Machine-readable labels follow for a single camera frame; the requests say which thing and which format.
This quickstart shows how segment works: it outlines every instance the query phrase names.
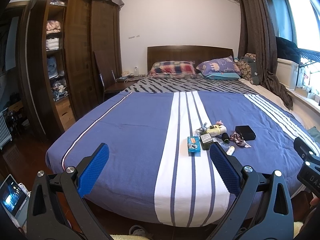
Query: blue gripper pad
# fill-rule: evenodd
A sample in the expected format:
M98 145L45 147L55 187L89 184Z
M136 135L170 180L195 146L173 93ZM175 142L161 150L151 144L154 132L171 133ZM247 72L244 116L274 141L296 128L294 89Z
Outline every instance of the blue gripper pad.
M98 152L84 169L78 179L78 193L81 198L91 192L100 173L109 159L109 147L106 144L99 146Z
M238 197L241 187L240 178L235 169L231 166L227 157L221 151L221 149L213 143L210 147L210 158L217 168L223 183L226 185L229 193L232 193Z

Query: wooden headboard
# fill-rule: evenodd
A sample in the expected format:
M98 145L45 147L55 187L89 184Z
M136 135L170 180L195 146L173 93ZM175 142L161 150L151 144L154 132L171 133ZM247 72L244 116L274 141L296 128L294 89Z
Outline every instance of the wooden headboard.
M233 57L233 50L208 46L156 46L148 47L148 72L160 61L195 61L200 63L216 58Z

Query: white plastic bin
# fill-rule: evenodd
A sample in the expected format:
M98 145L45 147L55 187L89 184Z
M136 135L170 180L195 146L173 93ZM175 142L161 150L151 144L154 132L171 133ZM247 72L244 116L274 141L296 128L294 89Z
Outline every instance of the white plastic bin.
M290 89L295 89L298 76L298 69L299 64L291 60L278 58L276 76L281 84L284 84L286 87ZM300 69L300 75L303 75L303 69Z

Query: window sill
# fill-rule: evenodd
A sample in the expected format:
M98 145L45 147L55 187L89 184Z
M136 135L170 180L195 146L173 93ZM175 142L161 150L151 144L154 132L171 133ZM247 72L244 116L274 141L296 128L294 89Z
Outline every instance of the window sill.
M287 91L289 95L293 96L294 98L298 99L300 102L302 102L305 106L310 108L312 111L314 111L317 115L320 116L320 106L319 103L314 101L313 99L306 98L299 93L297 93L294 89L287 88Z

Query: yellow fluffy fabric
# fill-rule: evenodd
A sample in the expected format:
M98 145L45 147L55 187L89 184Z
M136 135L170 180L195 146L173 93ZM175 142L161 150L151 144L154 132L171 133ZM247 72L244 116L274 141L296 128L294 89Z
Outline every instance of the yellow fluffy fabric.
M114 240L149 240L143 236L114 236L112 235Z
M302 226L303 226L302 222L295 222L294 223L294 231L293 231L294 237L293 238L295 238L298 235Z

